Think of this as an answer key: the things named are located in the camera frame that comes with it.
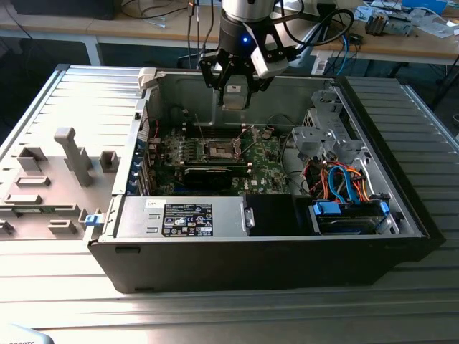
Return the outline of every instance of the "circuit board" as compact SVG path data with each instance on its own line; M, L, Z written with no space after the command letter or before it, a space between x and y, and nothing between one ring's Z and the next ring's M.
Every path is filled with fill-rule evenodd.
M178 129L160 135L160 140L156 141L158 147L154 146L160 153L151 152L151 156L156 155L156 160L151 163L153 194L239 196L290 193L280 164L277 136L264 128L251 128L236 138L206 136L188 138ZM219 190L190 188L183 178L187 168L231 173L231 186Z

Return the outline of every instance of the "wooden desk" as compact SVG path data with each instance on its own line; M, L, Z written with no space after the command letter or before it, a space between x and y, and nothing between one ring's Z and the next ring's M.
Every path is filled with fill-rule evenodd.
M361 4L360 0L339 0L340 2L346 5L341 6L341 8L346 7L350 9ZM185 0L183 4L174 2L165 9L157 9L150 13L160 14L161 12L168 12L172 9L183 7L185 4ZM59 16L23 16L18 15L11 4L8 3L7 6L11 15L34 38L83 42L86 45L92 65L101 65L103 63L100 50L98 49L99 43L165 47L187 46L186 28L188 18L186 11L168 15L164 22L166 28L162 29L147 21L129 18L124 14L118 14L112 21ZM203 6L201 10L200 42L204 40L204 36L210 26L210 10L209 6ZM133 7L127 6L126 11L137 15L136 5ZM215 7L214 28L209 36L209 48L217 46L219 13L220 9ZM193 18L191 26L191 41L194 46L196 46L197 40L195 20ZM431 34L414 29L410 37L398 37L394 35L374 37L365 34L364 23L362 21L355 21L351 31L364 36L364 43L357 55L358 58L362 59L451 65L459 54L459 39L454 36L439 39ZM27 37L20 31L16 23L11 20L3 6L0 6L0 36ZM340 50L341 43L338 41L315 48L312 52L312 54L316 55L313 72L321 73L328 58L333 57Z
M166 25L162 29L147 21L129 18L119 13L114 20L97 20L91 18L75 18L63 16L25 16L17 14L14 7L6 2L9 13L24 27L34 39L55 39L62 41L82 42L92 65L103 65L100 53L100 43L150 45L159 47L186 47L186 28L188 24L187 11L183 10L166 16L165 21L155 20ZM161 14L173 9L186 6L174 2L164 9L151 11L151 14ZM200 15L200 42L204 41L210 28L210 6L203 6ZM135 8L127 6L126 11L138 15ZM217 47L219 33L220 8L214 8L214 28L209 35L208 48ZM27 38L17 24L9 17L3 4L0 6L0 36ZM197 23L196 17L191 23L191 44L196 46Z

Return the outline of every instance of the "power supply label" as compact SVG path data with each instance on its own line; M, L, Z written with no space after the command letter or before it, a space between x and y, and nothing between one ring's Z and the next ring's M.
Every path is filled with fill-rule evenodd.
M164 237L212 237L211 204L165 204Z

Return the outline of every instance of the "metal slotted surface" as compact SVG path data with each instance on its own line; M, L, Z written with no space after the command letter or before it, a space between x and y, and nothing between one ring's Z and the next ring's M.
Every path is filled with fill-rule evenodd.
M437 125L419 97L395 79L348 81L438 228L459 231L458 142Z
M419 154L399 154L416 171ZM79 240L0 242L0 322L43 330L56 344L455 343L459 232L442 217L441 248L369 287L122 295Z
M106 211L110 203L115 174L103 173L99 157L103 151L116 151L123 156L124 145L136 111L138 99L137 74L139 69L112 67L70 66L56 71L45 87L46 92L37 97L27 120L20 125L6 145L2 146L0 162L0 199L22 194L39 194L42 205L76 204L79 209L93 213ZM85 148L91 158L92 176L89 188L82 188L73 172L64 162L62 146L54 136L59 127L73 127L75 142ZM50 185L37 188L20 187L14 183L26 172L17 161L24 147L39 147L47 157L40 163L41 174ZM4 215L14 227L14 233L1 239L76 239L84 234L78 216L67 217L75 226L73 233L52 233L51 220L62 219L57 214Z
M90 158L98 158L102 151L116 151L121 157L141 97L138 71L88 66L56 71L22 130L2 151L0 195L17 175L16 157L24 146L40 147L46 156L63 156L62 146L54 140L58 127L73 127L76 144L85 147Z

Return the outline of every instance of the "motherboard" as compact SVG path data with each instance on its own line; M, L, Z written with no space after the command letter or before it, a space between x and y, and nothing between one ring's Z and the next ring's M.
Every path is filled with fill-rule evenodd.
M150 139L150 182L158 196L289 194L272 128L170 128Z

